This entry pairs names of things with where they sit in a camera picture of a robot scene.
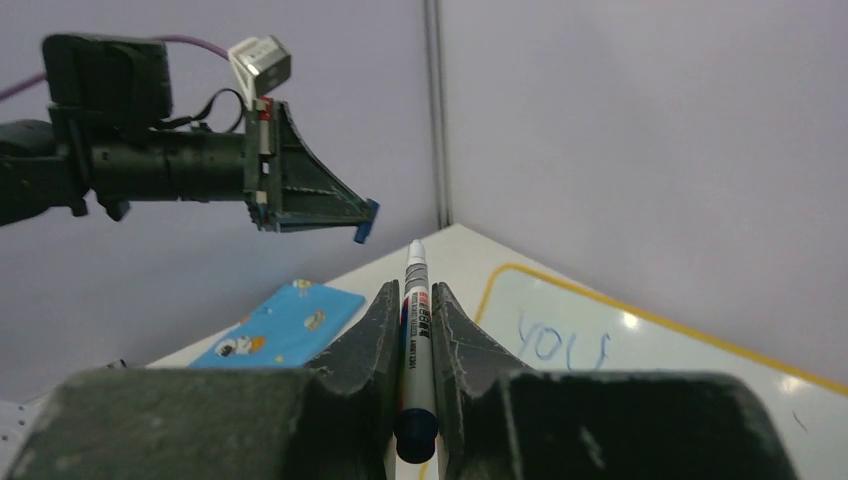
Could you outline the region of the blue marker cap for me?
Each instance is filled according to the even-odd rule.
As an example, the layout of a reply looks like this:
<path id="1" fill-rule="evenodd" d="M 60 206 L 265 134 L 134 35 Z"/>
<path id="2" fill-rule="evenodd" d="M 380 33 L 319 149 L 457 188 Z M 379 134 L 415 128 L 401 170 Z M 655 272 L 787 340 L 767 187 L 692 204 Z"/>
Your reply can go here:
<path id="1" fill-rule="evenodd" d="M 380 209 L 380 204 L 371 198 L 368 198 L 366 203 L 368 206 L 368 218 L 356 227 L 354 242 L 357 244 L 364 244 L 369 238 Z"/>

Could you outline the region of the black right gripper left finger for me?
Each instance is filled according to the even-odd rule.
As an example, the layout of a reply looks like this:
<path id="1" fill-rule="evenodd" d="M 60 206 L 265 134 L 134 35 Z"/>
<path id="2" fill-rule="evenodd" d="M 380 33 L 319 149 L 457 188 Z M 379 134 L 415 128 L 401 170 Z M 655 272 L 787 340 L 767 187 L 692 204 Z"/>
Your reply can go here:
<path id="1" fill-rule="evenodd" d="M 10 479 L 390 479 L 400 286 L 301 368 L 98 369 L 36 417 Z"/>

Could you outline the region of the yellow framed whiteboard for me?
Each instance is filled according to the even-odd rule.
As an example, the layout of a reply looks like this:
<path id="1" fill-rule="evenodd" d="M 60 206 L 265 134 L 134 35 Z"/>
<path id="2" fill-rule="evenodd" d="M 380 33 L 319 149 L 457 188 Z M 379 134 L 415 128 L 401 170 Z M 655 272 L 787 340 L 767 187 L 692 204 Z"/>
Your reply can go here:
<path id="1" fill-rule="evenodd" d="M 520 265 L 490 277 L 471 319 L 543 372 L 715 372 L 762 402 L 794 479 L 847 475 L 847 390 Z"/>

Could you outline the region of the blue whiteboard marker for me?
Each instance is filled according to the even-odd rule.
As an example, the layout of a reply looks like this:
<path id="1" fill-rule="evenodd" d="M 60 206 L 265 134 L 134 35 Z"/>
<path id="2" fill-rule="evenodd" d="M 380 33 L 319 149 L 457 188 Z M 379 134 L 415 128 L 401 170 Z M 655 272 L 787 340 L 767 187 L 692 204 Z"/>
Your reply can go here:
<path id="1" fill-rule="evenodd" d="M 399 406 L 394 422 L 397 455 L 406 463 L 428 462 L 439 433 L 434 386 L 432 312 L 426 251 L 412 241 L 407 251 L 400 311 Z"/>

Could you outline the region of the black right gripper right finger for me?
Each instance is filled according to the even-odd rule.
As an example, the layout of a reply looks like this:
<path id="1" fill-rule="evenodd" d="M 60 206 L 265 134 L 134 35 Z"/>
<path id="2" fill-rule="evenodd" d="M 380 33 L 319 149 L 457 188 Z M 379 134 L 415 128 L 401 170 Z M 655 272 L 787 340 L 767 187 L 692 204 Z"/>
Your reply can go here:
<path id="1" fill-rule="evenodd" d="M 764 405 L 715 372 L 543 372 L 432 288 L 443 479 L 794 479 Z"/>

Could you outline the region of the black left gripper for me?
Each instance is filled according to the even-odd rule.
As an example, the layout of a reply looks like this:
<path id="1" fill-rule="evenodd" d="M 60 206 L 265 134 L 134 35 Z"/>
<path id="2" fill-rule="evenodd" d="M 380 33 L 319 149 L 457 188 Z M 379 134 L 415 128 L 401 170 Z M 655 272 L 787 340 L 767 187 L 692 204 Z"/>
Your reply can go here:
<path id="1" fill-rule="evenodd" d="M 366 199 L 307 146 L 287 103 L 269 96 L 253 99 L 245 116 L 244 140 L 244 198 L 258 230 L 275 231 L 271 218 L 280 226 L 358 226 L 368 218 Z"/>

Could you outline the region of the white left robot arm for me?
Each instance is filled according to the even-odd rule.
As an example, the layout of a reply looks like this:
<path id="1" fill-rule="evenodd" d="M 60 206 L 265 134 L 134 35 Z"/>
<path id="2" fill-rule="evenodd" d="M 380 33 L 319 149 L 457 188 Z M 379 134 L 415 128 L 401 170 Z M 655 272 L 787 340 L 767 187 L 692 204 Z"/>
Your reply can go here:
<path id="1" fill-rule="evenodd" d="M 133 202 L 243 202 L 261 231 L 354 227 L 367 239 L 379 206 L 311 151 L 288 105 L 271 97 L 291 74 L 274 36 L 226 51 L 238 85 L 237 120 L 216 132 L 211 106 L 172 113 L 165 38 L 60 33 L 42 43 L 48 121 L 1 127 L 1 222 L 66 207 L 88 212 L 94 193 L 119 221 Z"/>

